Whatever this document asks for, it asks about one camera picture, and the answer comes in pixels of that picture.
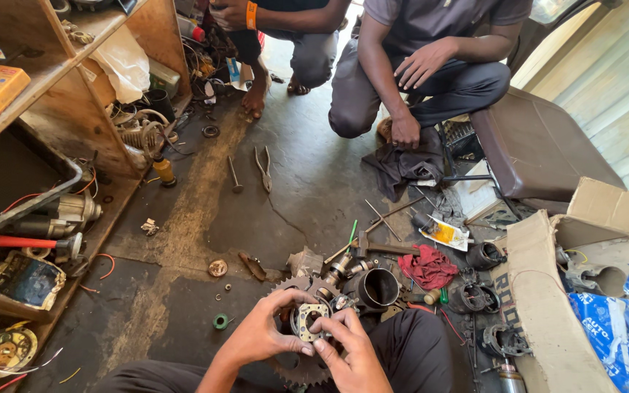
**concrete floor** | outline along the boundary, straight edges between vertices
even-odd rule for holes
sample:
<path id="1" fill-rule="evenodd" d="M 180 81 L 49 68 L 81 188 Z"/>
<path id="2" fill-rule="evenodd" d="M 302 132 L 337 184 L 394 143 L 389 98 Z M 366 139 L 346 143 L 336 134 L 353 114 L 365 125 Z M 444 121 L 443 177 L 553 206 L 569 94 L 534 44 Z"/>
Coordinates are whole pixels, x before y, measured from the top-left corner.
<path id="1" fill-rule="evenodd" d="M 361 9 L 351 5 L 349 20 L 353 22 Z M 351 25 L 341 33 L 340 49 Z M 266 63 L 282 78 L 292 73 L 291 53 L 290 42 L 267 38 Z M 77 291 L 41 359 L 65 349 L 49 366 L 27 377 L 22 392 L 88 392 L 109 370 L 139 359 L 207 366 L 240 320 L 273 287 L 252 276 L 239 252 L 257 256 L 269 275 L 285 278 L 289 254 L 308 246 L 327 257 L 348 241 L 354 219 L 366 228 L 375 214 L 364 199 L 380 212 L 393 208 L 377 191 L 372 169 L 361 163 L 361 157 L 376 148 L 374 133 L 346 140 L 329 128 L 329 83 L 306 96 L 289 96 L 286 84 L 274 83 L 263 118 L 253 122 L 243 115 L 240 97 L 218 98 L 213 113 L 218 121 L 201 118 L 198 109 L 181 130 L 180 142 L 186 144 L 180 149 L 197 152 L 188 157 L 168 152 L 178 186 L 167 190 L 154 182 L 135 193 L 103 246 L 103 253 L 116 256 L 114 272 L 99 281 L 110 263 L 105 257 L 96 259 L 84 285 L 100 293 Z M 201 128 L 209 123 L 219 125 L 219 137 L 201 136 Z M 270 194 L 261 186 L 255 146 L 259 152 L 268 146 L 270 152 Z M 228 155 L 244 184 L 241 194 L 231 192 Z M 418 197 L 415 193 L 400 203 Z M 425 203 L 415 207 L 424 210 Z M 147 218 L 161 227 L 153 237 L 140 230 Z M 396 214 L 389 222 L 406 236 L 404 245 L 422 242 L 406 214 Z M 399 244 L 383 227 L 371 238 Z M 455 263 L 464 263 L 462 253 L 442 250 Z M 216 258 L 229 263 L 220 279 L 207 274 L 207 265 Z M 232 284 L 229 293 L 226 283 Z M 222 300 L 215 301 L 215 294 L 222 294 Z M 212 326 L 218 313 L 235 317 L 222 332 Z M 459 317 L 451 318 L 459 328 Z M 472 392 L 466 349 L 450 327 L 447 330 L 454 352 L 448 360 L 455 365 L 454 391 Z M 481 358 L 480 363 L 479 369 L 484 369 L 491 362 Z M 58 383 L 79 367 L 74 378 Z M 240 375 L 275 388 L 284 384 L 266 364 L 250 364 Z"/>

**white plastic bag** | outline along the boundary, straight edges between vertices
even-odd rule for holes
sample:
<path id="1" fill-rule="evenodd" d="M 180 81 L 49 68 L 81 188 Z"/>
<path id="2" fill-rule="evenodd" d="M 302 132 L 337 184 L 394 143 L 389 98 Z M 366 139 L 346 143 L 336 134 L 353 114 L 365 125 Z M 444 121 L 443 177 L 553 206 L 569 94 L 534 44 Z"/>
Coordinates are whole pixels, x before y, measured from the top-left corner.
<path id="1" fill-rule="evenodd" d="M 150 60 L 127 26 L 122 25 L 90 57 L 108 75 L 120 103 L 139 100 L 150 88 Z"/>

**orange wristband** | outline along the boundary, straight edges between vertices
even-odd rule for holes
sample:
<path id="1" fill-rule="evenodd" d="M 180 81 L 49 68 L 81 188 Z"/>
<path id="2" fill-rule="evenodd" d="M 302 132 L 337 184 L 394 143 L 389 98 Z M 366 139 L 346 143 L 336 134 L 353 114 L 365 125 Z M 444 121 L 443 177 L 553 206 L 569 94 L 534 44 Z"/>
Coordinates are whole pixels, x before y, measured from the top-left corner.
<path id="1" fill-rule="evenodd" d="M 256 3 L 247 1 L 247 29 L 249 30 L 257 29 L 257 7 Z"/>

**hand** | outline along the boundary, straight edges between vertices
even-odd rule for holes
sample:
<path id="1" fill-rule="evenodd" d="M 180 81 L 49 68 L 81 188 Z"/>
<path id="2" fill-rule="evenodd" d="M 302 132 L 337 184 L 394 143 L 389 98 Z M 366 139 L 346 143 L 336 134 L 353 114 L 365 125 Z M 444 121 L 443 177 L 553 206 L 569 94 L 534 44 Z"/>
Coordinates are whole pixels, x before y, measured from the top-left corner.
<path id="1" fill-rule="evenodd" d="M 225 31 L 247 28 L 247 0 L 210 0 L 210 14 Z"/>
<path id="2" fill-rule="evenodd" d="M 318 333 L 322 329 L 330 332 L 348 352 L 341 359 L 326 340 L 318 338 L 314 341 L 314 348 L 327 363 L 339 392 L 392 393 L 392 387 L 377 360 L 371 340 L 352 308 L 341 310 L 331 318 L 319 317 L 310 326 L 312 333 Z"/>
<path id="3" fill-rule="evenodd" d="M 405 149 L 419 147 L 419 131 L 421 126 L 412 116 L 408 108 L 404 108 L 402 115 L 392 117 L 392 145 Z"/>
<path id="4" fill-rule="evenodd" d="M 404 90 L 406 90 L 412 85 L 415 89 L 421 86 L 428 77 L 455 56 L 457 50 L 457 44 L 453 37 L 444 37 L 417 49 L 395 70 L 395 76 L 397 76 L 405 68 L 407 69 L 400 79 L 399 87 L 404 86 Z"/>
<path id="5" fill-rule="evenodd" d="M 312 356 L 314 348 L 311 343 L 297 336 L 279 333 L 273 318 L 303 303 L 319 304 L 319 301 L 307 292 L 294 288 L 273 291 L 258 301 L 215 357 L 227 358 L 232 364 L 243 366 L 284 352 Z"/>

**person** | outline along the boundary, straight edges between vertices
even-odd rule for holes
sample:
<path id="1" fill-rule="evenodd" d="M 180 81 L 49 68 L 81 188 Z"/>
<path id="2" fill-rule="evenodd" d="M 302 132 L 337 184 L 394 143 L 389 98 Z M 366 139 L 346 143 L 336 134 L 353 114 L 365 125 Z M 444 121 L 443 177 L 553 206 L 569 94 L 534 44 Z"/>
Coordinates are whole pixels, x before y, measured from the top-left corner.
<path id="1" fill-rule="evenodd" d="M 242 105 L 261 117 L 270 88 L 268 69 L 261 58 L 256 29 L 276 39 L 292 41 L 295 48 L 288 92 L 308 94 L 331 77 L 336 58 L 338 29 L 351 0 L 254 0 L 254 25 L 248 26 L 248 0 L 210 0 L 210 14 L 239 52 L 241 62 L 252 67 L 254 80 Z"/>
<path id="2" fill-rule="evenodd" d="M 420 129 L 497 102 L 510 72 L 499 61 L 514 47 L 531 0 L 365 0 L 360 35 L 347 44 L 332 79 L 329 123 L 344 138 L 378 126 L 393 146 L 416 149 Z M 485 15 L 489 33 L 472 37 Z M 408 108 L 400 92 L 430 96 Z"/>
<path id="3" fill-rule="evenodd" d="M 333 382 L 309 387 L 310 393 L 448 393 L 452 384 L 450 346 L 441 320 L 423 310 L 405 310 L 367 335 L 356 313 L 347 308 L 317 318 L 310 331 L 330 332 L 345 348 L 342 358 L 327 340 L 314 343 L 276 330 L 274 316 L 289 308 L 318 303 L 294 288 L 276 290 L 254 309 L 217 351 L 210 367 L 141 360 L 118 367 L 92 389 L 94 393 L 281 392 L 238 378 L 241 366 L 279 353 L 321 356 Z"/>

